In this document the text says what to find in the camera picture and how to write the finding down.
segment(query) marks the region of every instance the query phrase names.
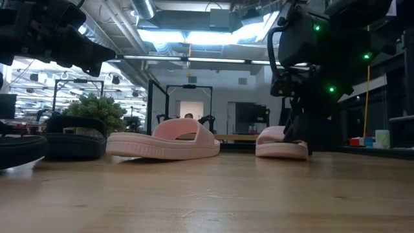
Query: table surface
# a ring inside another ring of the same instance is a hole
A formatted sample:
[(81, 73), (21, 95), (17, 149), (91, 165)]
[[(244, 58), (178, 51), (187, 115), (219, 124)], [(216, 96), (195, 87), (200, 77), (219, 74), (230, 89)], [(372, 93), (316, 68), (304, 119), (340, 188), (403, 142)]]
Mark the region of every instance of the table surface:
[(414, 163), (343, 153), (308, 162), (40, 161), (0, 175), (9, 232), (414, 232)]

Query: metal frame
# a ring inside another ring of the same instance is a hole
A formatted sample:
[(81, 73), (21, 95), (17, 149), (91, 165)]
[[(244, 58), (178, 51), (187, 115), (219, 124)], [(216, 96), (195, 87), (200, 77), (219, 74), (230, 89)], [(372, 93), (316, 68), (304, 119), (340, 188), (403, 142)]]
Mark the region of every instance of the metal frame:
[[(65, 82), (65, 84), (63, 84), (63, 86), (61, 86), (61, 87), (58, 87), (58, 83), (59, 83), (59, 82)], [(58, 94), (58, 91), (59, 91), (61, 88), (65, 87), (66, 83), (69, 83), (69, 82), (74, 82), (74, 83), (88, 83), (88, 82), (92, 82), (92, 83), (100, 83), (100, 84), (101, 84), (101, 95), (100, 95), (100, 97), (102, 97), (102, 96), (104, 95), (104, 81), (96, 81), (96, 80), (77, 80), (77, 79), (74, 79), (74, 80), (62, 80), (62, 79), (55, 80), (55, 81), (54, 81), (54, 93), (53, 93), (53, 105), (52, 105), (52, 111), (53, 111), (53, 112), (54, 112), (55, 107), (56, 107), (56, 95)]]
[(148, 81), (148, 102), (147, 102), (147, 135), (152, 133), (152, 121), (153, 121), (153, 86), (157, 87), (164, 95), (166, 96), (166, 106), (165, 106), (165, 115), (168, 116), (169, 110), (169, 94), (167, 91), (163, 90), (158, 83), (154, 80)]
[(170, 87), (182, 87), (182, 88), (185, 88), (185, 87), (189, 87), (189, 86), (192, 86), (192, 87), (194, 87), (194, 89), (196, 89), (196, 88), (209, 88), (209, 90), (210, 90), (210, 115), (212, 114), (212, 109), (213, 109), (213, 87), (212, 86), (198, 86), (198, 85), (191, 85), (191, 84), (189, 84), (189, 85), (167, 85), (167, 87), (166, 87), (166, 91), (168, 92), (168, 89), (170, 88)]

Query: light fixture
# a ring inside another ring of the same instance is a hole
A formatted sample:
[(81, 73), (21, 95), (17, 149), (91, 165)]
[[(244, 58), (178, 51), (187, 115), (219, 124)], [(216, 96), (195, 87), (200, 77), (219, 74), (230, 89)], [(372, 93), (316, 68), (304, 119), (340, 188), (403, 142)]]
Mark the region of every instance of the light fixture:
[(133, 97), (138, 97), (139, 96), (139, 93), (138, 93), (138, 91), (136, 91), (136, 90), (134, 90), (133, 92), (132, 92), (132, 96)]
[(71, 89), (69, 92), (72, 95), (83, 95), (83, 91), (78, 90), (78, 89)]
[(87, 31), (87, 28), (85, 27), (85, 25), (81, 25), (78, 29), (78, 32), (82, 35), (84, 35)]
[(141, 30), (138, 33), (143, 41), (152, 43), (183, 43), (184, 36), (179, 31)]
[(30, 75), (30, 80), (35, 81), (35, 82), (39, 81), (39, 75), (38, 74), (31, 74)]
[[(101, 91), (101, 89), (86, 88), (84, 91)], [(122, 92), (119, 89), (104, 89), (105, 92)]]
[(194, 45), (229, 45), (237, 43), (229, 32), (190, 32), (186, 42)]
[(69, 77), (69, 75), (65, 72), (63, 72), (63, 74), (60, 75), (60, 78), (63, 80), (66, 80)]
[(119, 75), (114, 75), (112, 77), (112, 84), (118, 85), (121, 81), (119, 80)]
[(260, 16), (260, 13), (256, 10), (256, 8), (248, 9), (246, 14), (241, 18), (241, 23), (244, 26), (262, 22), (263, 18)]
[(115, 103), (136, 103), (136, 104), (143, 104), (145, 102), (143, 100), (140, 100), (140, 99), (133, 99), (133, 100), (115, 100)]
[(267, 35), (267, 32), (273, 26), (273, 24), (274, 24), (276, 18), (278, 17), (278, 15), (279, 15), (279, 11), (275, 11), (271, 14), (266, 14), (265, 16), (263, 16), (264, 25), (263, 25), (263, 28), (261, 29), (261, 31), (257, 34), (256, 42), (263, 41), (263, 39)]
[(217, 63), (239, 63), (243, 64), (244, 60), (238, 59), (220, 59), (220, 58), (188, 58), (188, 61), (205, 61), (205, 62), (217, 62)]
[[(269, 61), (252, 61), (252, 65), (270, 65)], [(306, 67), (308, 64), (306, 63), (298, 63), (295, 67)]]
[[(53, 96), (21, 96), (18, 95), (17, 99), (29, 99), (29, 100), (53, 100)], [(76, 97), (56, 97), (56, 100), (79, 100)]]
[(170, 56), (124, 56), (125, 59), (147, 60), (147, 61), (181, 61), (180, 57)]

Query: black cable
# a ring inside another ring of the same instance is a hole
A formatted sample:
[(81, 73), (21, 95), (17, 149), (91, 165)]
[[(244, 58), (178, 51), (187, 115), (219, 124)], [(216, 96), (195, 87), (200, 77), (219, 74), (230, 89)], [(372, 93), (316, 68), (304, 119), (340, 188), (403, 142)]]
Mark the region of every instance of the black cable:
[(220, 9), (223, 9), (223, 8), (220, 6), (220, 4), (219, 4), (219, 3), (215, 2), (215, 1), (210, 1), (210, 2), (207, 4), (207, 6), (206, 6), (206, 10), (204, 10), (205, 12), (207, 11), (208, 6), (209, 6), (210, 4), (212, 4), (212, 3), (215, 3), (217, 6), (219, 6), (219, 7), (220, 7)]
[(269, 56), (270, 68), (272, 68), (272, 72), (276, 75), (277, 79), (281, 78), (281, 75), (278, 71), (278, 66), (276, 65), (276, 58), (274, 56), (273, 50), (273, 34), (276, 32), (283, 32), (284, 27), (274, 27), (271, 28), (267, 34), (267, 53)]
[(81, 8), (81, 6), (85, 3), (85, 0), (80, 0), (80, 2), (78, 3), (77, 7)]

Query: potted plant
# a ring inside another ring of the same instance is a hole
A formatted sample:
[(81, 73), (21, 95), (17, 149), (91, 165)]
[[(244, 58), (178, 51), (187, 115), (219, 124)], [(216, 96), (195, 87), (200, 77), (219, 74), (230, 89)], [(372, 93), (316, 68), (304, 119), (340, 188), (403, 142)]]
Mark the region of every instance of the potted plant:
[[(88, 96), (80, 96), (79, 101), (73, 102), (64, 110), (63, 115), (74, 117), (96, 118), (105, 122), (108, 133), (115, 131), (122, 132), (125, 130), (124, 121), (121, 117), (127, 111), (122, 109), (119, 104), (116, 104), (112, 97), (96, 97), (95, 94), (90, 93)], [(90, 129), (76, 129), (77, 133), (93, 134), (97, 131)]]

